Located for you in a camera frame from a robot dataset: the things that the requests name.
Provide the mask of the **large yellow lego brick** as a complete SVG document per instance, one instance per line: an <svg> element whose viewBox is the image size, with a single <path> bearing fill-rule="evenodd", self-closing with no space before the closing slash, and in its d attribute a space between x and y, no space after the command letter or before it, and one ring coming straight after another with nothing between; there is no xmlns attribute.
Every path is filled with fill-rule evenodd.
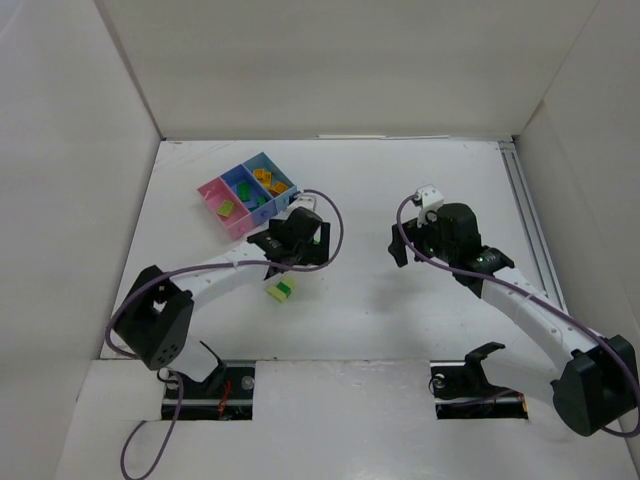
<svg viewBox="0 0 640 480"><path fill-rule="evenodd" d="M272 173L264 168L255 169L253 175L260 182L262 180L272 181Z"/></svg>

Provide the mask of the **lime green lego brick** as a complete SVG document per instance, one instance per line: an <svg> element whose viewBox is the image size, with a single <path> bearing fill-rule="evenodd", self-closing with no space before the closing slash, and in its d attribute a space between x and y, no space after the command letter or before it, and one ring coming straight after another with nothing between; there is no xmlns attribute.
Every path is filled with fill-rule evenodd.
<svg viewBox="0 0 640 480"><path fill-rule="evenodd" d="M217 210L217 214L223 218L229 218L235 210L235 204L232 201L223 201Z"/></svg>

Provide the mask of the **green lego plate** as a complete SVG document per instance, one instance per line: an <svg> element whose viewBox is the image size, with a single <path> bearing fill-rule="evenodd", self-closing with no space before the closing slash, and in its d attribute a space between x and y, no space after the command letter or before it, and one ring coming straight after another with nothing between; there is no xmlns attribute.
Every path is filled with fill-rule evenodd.
<svg viewBox="0 0 640 480"><path fill-rule="evenodd" d="M237 196L242 202L251 200L251 189L248 183L240 182L237 184Z"/></svg>

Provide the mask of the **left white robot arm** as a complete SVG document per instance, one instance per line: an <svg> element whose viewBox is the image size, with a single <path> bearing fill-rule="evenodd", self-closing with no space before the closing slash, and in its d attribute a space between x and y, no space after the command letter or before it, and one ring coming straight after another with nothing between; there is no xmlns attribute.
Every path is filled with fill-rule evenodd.
<svg viewBox="0 0 640 480"><path fill-rule="evenodd" d="M223 381L220 357L190 334L201 307L286 271L318 269L329 260L330 224L295 208L203 265L164 272L152 265L136 278L107 331L116 333L151 371L166 368L204 390Z"/></svg>

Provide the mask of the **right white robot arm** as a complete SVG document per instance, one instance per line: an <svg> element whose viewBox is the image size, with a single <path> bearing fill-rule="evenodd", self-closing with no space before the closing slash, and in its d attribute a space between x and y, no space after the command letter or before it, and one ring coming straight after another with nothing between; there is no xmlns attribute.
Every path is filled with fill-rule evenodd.
<svg viewBox="0 0 640 480"><path fill-rule="evenodd" d="M516 325L549 359L543 372L519 373L488 357L504 349L491 341L461 360L431 365L431 390L443 410L482 409L505 396L524 395L552 406L560 420L583 437L612 434L611 423L639 408L639 376L633 345L621 335L605 337L554 305L501 250L483 244L477 219L464 203L402 200L417 217L396 219L388 247L398 267L409 261L448 272L475 297Z"/></svg>

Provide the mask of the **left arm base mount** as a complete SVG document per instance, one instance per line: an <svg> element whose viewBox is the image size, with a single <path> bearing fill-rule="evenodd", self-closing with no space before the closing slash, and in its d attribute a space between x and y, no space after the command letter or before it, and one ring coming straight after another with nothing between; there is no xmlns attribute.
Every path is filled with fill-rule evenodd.
<svg viewBox="0 0 640 480"><path fill-rule="evenodd" d="M184 393L177 409L177 381L170 373L157 378L164 384L160 408L162 420L171 420L178 413L179 420L187 421L250 421L253 417L253 397L256 362L248 360L222 360L204 341L198 352L206 353L206 360L215 358L216 369L204 382L196 382L181 373Z"/></svg>

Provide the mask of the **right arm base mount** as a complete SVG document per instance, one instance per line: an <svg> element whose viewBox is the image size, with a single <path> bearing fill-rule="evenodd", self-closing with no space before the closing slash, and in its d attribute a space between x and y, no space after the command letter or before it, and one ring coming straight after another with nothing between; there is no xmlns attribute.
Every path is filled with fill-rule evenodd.
<svg viewBox="0 0 640 480"><path fill-rule="evenodd" d="M462 360L431 360L428 388L438 420L528 420L524 396L489 382L482 362L504 344L489 342Z"/></svg>

